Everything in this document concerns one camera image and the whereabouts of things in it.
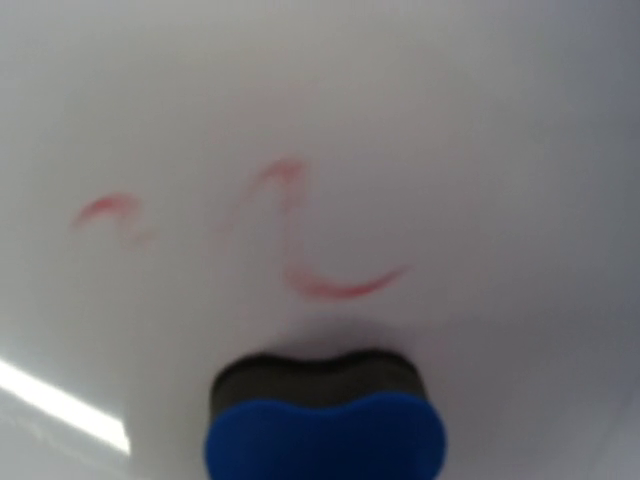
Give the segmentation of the white whiteboard with black frame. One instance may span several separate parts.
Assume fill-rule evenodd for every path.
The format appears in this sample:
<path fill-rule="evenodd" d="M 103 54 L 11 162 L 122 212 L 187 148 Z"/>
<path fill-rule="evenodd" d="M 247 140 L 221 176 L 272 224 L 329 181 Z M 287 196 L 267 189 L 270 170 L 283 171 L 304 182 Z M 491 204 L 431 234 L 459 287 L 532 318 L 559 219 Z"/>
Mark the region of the white whiteboard with black frame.
<path fill-rule="evenodd" d="M 216 373 L 397 349 L 446 479 L 639 475 L 635 1 L 5 1 L 5 479 L 202 479 Z"/>

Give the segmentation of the blue whiteboard eraser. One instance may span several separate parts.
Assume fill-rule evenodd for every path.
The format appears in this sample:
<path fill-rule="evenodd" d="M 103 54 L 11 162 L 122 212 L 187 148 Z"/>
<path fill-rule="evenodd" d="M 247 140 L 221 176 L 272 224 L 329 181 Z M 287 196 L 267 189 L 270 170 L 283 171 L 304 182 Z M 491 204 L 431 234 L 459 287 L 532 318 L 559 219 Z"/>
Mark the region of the blue whiteboard eraser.
<path fill-rule="evenodd" d="M 418 369 L 391 351 L 244 357 L 216 376 L 209 409 L 211 479 L 435 479 L 446 460 Z"/>

